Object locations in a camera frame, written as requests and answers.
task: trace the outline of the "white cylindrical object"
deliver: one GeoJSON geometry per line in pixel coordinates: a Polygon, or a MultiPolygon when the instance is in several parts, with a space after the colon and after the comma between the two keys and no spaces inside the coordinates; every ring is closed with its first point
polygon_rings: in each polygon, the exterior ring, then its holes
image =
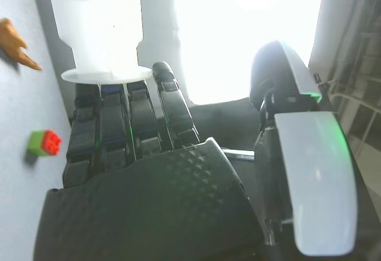
{"type": "Polygon", "coordinates": [[[51,0],[58,35],[74,55],[76,69],[63,79],[79,83],[143,80],[136,47],[143,39],[140,0],[51,0]]]}

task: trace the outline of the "green toy block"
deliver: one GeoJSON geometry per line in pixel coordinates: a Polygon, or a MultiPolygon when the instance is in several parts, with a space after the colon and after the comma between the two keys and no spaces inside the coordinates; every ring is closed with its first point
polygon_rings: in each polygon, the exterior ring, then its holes
{"type": "Polygon", "coordinates": [[[36,156],[49,156],[49,154],[47,154],[41,148],[45,132],[46,130],[34,131],[29,138],[28,150],[34,153],[36,156]]]}

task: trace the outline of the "gray table surface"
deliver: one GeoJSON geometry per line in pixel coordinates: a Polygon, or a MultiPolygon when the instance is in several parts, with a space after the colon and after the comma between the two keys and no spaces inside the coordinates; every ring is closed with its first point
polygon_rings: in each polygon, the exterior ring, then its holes
{"type": "Polygon", "coordinates": [[[46,191],[62,187],[70,125],[49,56],[35,0],[0,0],[24,37],[27,54],[43,71],[12,62],[0,50],[0,260],[33,259],[46,191]],[[52,129],[63,140],[58,156],[26,155],[34,130],[52,129]]]}

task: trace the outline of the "orange toy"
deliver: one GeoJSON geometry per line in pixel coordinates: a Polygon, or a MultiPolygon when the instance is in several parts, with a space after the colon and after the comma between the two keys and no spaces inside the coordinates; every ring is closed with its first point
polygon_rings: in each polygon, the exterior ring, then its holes
{"type": "Polygon", "coordinates": [[[14,28],[12,22],[7,18],[0,20],[0,47],[16,62],[35,70],[42,70],[39,64],[30,59],[20,49],[21,47],[27,48],[27,45],[14,28]]]}

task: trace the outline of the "bright light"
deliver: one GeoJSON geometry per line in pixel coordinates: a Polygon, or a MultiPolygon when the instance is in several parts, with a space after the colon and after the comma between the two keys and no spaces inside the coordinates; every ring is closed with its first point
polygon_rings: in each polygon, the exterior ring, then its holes
{"type": "Polygon", "coordinates": [[[320,0],[174,0],[181,60],[195,104],[245,98],[258,48],[279,39],[308,65],[320,0]]]}

